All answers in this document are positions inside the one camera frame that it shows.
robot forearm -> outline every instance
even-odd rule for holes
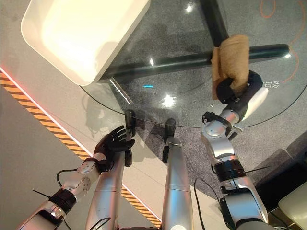
[[[93,182],[111,165],[102,153],[87,158],[48,201],[44,202],[18,230],[54,230],[75,203],[87,194]]]

black bracket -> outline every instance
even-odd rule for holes
[[[94,161],[95,162],[95,165],[99,171],[99,173],[102,173],[102,172],[108,172],[112,169],[113,165],[112,165],[112,162],[108,161],[108,160],[97,160],[96,158],[94,157],[88,157],[84,160],[84,162],[87,162],[87,161]]]

orange stripe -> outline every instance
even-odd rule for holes
[[[16,99],[29,99],[26,95],[22,95],[22,94],[11,94],[13,96],[13,98]]]
[[[33,116],[34,116],[35,118],[37,118],[38,120],[39,120],[39,119],[49,120],[50,122],[53,123],[53,121],[51,121],[50,118],[49,118],[48,116],[46,116],[46,115],[35,115],[35,114],[33,114]]]
[[[146,210],[139,210],[139,212],[141,212],[141,213],[146,213],[146,214],[151,214],[150,211],[146,211]]]
[[[156,218],[153,214],[143,214],[143,216],[147,217],[152,217],[152,218]]]
[[[11,88],[11,87],[5,87],[4,88],[6,89],[6,91],[8,92],[22,92],[20,89],[18,88]]]
[[[67,139],[71,139],[68,135],[66,134],[56,134],[54,133],[53,134],[54,136],[58,137],[58,138],[67,138]]]
[[[34,104],[33,102],[19,102],[19,103],[22,105],[33,106],[33,107],[38,108],[36,104]]]
[[[124,193],[122,193],[121,195],[123,197],[127,197],[127,198],[135,198],[133,195],[128,195],[128,194],[124,194]]]
[[[73,153],[76,154],[76,155],[85,155],[85,156],[89,157],[89,155],[87,154],[86,151],[82,151],[82,152],[80,152],[80,151],[73,151]]]
[[[157,218],[150,218],[150,217],[146,217],[148,220],[150,220],[150,221],[157,221],[157,222],[159,222],[159,220],[157,219]]]
[[[140,202],[132,202],[132,201],[130,201],[129,203],[132,204],[133,206],[141,206],[141,207],[144,206]]]
[[[139,207],[139,206],[134,206],[136,209],[140,209],[140,210],[147,210],[147,208],[145,207]]]
[[[0,77],[8,79],[8,77],[4,73],[0,73]]]
[[[132,201],[132,202],[138,202],[138,200],[136,198],[126,198],[126,200]]]
[[[0,84],[1,85],[15,85],[12,81],[10,81],[9,79],[7,80],[0,80]]]
[[[65,134],[64,131],[63,131],[62,129],[60,129],[60,128],[49,128],[49,127],[47,127],[47,129],[48,129],[50,132],[59,132],[59,133]]]
[[[26,110],[28,110],[31,113],[44,113],[43,111],[41,111],[40,109],[32,109],[32,108],[26,108]]]
[[[72,146],[72,145],[66,145],[69,149],[71,150],[83,150],[81,147],[79,146]]]
[[[150,221],[151,223],[153,223],[153,224],[157,224],[157,225],[159,225],[159,224],[161,224],[161,222],[159,222],[159,221]]]
[[[73,140],[61,140],[64,144],[75,144],[75,142]]]
[[[131,193],[128,192],[127,190],[121,190],[121,193],[124,193],[124,194],[131,194]]]

yellow and black hazard tape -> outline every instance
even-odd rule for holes
[[[0,71],[0,85],[11,94],[28,112],[30,112],[39,122],[45,126],[56,138],[58,138],[64,145],[66,145],[76,156],[81,160],[85,160],[90,155],[73,140],[64,129],[61,129],[42,109],[40,109],[34,100],[26,95],[13,80],[11,80],[6,74]],[[156,227],[161,226],[159,218],[147,208],[140,200],[122,186],[121,195],[132,204],[143,216],[145,216]]]

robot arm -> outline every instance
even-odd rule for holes
[[[21,224],[18,230],[54,230],[65,219],[72,207],[98,179],[101,172],[113,167],[114,152],[130,149],[134,140],[125,141],[126,131],[120,126],[106,135],[96,146],[94,156],[85,159],[64,185],[44,202],[31,216]]]
[[[72,207],[87,194],[91,185],[100,175],[98,164],[106,168],[110,164],[102,153],[96,153],[93,158],[87,158],[84,163],[74,171],[48,201],[38,209],[20,226],[18,230],[54,230],[65,219]]]
[[[219,91],[225,92],[222,88],[231,84],[225,81],[218,86],[218,95]],[[227,137],[232,127],[254,112],[267,96],[268,91],[261,88],[262,81],[258,74],[250,71],[248,83],[247,90],[240,98],[236,98],[233,93],[220,94],[220,101],[228,105],[219,116],[206,112],[202,118],[201,139],[208,149],[221,191],[225,194],[220,205],[226,225],[230,229],[244,229],[244,226],[252,229],[248,222],[268,223],[265,206]],[[256,228],[259,225],[262,224],[252,224]]]

